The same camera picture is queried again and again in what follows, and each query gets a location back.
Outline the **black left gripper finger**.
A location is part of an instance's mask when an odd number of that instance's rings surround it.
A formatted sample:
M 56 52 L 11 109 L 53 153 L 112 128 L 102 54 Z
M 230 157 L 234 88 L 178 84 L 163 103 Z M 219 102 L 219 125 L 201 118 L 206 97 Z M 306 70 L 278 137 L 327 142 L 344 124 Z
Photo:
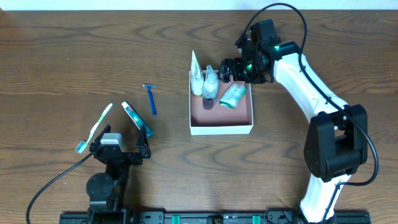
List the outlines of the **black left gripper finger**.
M 111 126 L 109 124 L 107 124 L 105 126 L 105 128 L 102 130 L 102 132 L 100 132 L 100 134 L 95 138 L 95 140 L 91 143 L 92 146 L 100 146 L 103 145 L 103 143 L 101 142 L 103 136 L 107 133 L 111 132 Z
M 144 124 L 140 128 L 139 137 L 136 142 L 136 147 L 138 148 L 139 152 L 150 152 L 150 147 L 147 140 L 147 131 Z

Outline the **green Dettol soap box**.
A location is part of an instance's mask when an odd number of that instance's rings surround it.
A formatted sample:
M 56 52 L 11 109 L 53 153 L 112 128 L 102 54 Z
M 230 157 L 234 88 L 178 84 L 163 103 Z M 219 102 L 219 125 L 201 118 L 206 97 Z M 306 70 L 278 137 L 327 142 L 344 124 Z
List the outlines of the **green Dettol soap box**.
M 225 94 L 220 98 L 219 103 L 221 106 L 229 109 L 235 109 L 241 98 L 246 94 L 246 86 L 243 84 L 233 83 Z

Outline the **clear plastic bottle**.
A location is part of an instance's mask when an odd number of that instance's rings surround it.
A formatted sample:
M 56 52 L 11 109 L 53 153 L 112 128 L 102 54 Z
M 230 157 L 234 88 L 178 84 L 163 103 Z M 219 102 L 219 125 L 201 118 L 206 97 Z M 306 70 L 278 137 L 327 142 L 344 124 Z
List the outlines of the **clear plastic bottle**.
M 212 69 L 211 65 L 206 66 L 206 77 L 203 84 L 203 108 L 211 110 L 217 101 L 219 80 L 216 72 Z

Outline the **green white toothpaste tube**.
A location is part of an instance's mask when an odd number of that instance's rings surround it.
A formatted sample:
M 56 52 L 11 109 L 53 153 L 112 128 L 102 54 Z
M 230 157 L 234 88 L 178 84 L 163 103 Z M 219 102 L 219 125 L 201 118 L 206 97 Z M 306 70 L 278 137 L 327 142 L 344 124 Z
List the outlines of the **green white toothpaste tube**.
M 149 138 L 154 135 L 153 130 L 151 130 L 150 127 L 146 124 L 146 122 L 139 116 L 137 111 L 132 107 L 131 104 L 129 104 L 127 101 L 123 101 L 121 103 L 124 111 L 127 113 L 127 115 L 131 118 L 133 123 L 137 126 L 138 129 L 141 129 L 143 126 L 145 127 L 146 130 L 146 137 Z

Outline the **white Pantene tube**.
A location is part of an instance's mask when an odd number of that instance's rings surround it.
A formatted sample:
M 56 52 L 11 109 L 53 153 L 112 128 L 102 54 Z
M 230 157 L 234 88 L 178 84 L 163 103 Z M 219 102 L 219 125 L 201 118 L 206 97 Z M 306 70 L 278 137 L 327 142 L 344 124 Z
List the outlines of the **white Pantene tube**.
M 190 67 L 190 87 L 191 87 L 191 92 L 195 96 L 202 95 L 204 81 L 205 79 L 203 77 L 200 64 L 197 60 L 195 52 L 192 51 L 192 61 Z

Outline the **blue disposable razor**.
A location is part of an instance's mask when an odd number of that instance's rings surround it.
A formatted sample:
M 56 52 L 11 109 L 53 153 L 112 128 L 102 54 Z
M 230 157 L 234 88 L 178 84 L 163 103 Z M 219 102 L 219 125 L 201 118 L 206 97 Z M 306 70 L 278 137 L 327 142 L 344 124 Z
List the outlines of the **blue disposable razor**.
M 156 85 L 155 84 L 150 84 L 150 83 L 144 83 L 142 86 L 147 89 L 147 94 L 148 94 L 148 97 L 149 97 L 149 102 L 150 102 L 150 107 L 151 107 L 151 110 L 152 110 L 152 115 L 156 116 L 157 115 L 157 110 L 156 110 L 156 107 L 155 107 L 155 101 L 154 101 L 154 97 L 153 97 L 153 94 L 152 94 L 152 89 L 155 88 Z

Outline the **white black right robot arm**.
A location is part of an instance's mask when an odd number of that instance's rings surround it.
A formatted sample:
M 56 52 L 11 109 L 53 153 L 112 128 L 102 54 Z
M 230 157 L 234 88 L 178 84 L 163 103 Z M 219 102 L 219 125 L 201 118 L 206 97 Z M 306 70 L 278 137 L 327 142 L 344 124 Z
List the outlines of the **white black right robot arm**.
M 336 96 L 293 41 L 249 42 L 241 53 L 240 58 L 222 60 L 219 80 L 260 84 L 269 75 L 290 93 L 309 122 L 303 154 L 311 176 L 300 211 L 290 221 L 338 223 L 342 217 L 334 206 L 339 194 L 368 159 L 366 110 Z

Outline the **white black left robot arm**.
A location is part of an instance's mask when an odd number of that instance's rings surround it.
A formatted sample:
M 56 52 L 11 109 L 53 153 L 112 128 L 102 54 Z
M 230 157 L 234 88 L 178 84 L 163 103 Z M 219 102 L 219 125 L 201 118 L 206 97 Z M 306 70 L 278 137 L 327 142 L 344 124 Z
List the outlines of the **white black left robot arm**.
M 107 125 L 90 144 L 93 157 L 106 165 L 104 172 L 93 175 L 86 184 L 90 198 L 88 223 L 138 223 L 137 215 L 122 202 L 131 166 L 139 166 L 151 157 L 145 127 L 139 130 L 137 152 L 125 152 L 119 133 Z

